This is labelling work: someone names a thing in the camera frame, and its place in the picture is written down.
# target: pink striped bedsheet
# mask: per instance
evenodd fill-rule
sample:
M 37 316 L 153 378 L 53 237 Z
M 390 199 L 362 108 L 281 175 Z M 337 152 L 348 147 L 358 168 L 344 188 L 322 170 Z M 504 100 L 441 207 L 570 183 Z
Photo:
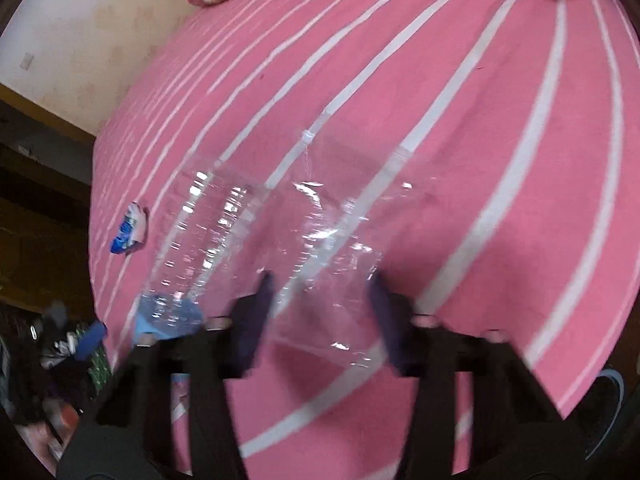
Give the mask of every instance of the pink striped bedsheet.
M 150 210 L 153 231 L 191 153 L 227 157 L 264 182 L 325 113 L 316 140 L 332 121 L 357 125 L 345 144 L 381 166 L 404 150 L 404 176 L 428 182 L 432 200 L 385 257 L 395 288 L 461 332 L 505 329 L 567 414 L 638 290 L 639 100 L 638 41 L 617 0 L 230 0 L 200 10 L 95 145 L 90 270 L 111 362 L 130 349 L 153 259 L 149 248 L 108 252 L 127 203 Z M 330 157 L 320 169 L 341 172 Z M 252 478 L 392 477 L 412 382 L 394 377 L 380 341 L 369 355 L 368 368 L 344 369 L 267 339 L 251 378 L 229 385 Z M 457 468 L 471 422 L 460 381 Z M 182 452 L 183 413 L 180 404 Z

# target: wall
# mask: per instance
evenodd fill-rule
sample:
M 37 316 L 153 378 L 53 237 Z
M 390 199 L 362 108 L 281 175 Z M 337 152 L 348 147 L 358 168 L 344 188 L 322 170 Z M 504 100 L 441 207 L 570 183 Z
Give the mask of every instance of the wall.
M 85 184 L 91 184 L 92 149 L 63 137 L 38 121 L 0 101 L 0 144 Z
M 0 84 L 97 135 L 192 12 L 186 0 L 23 0 L 0 36 Z

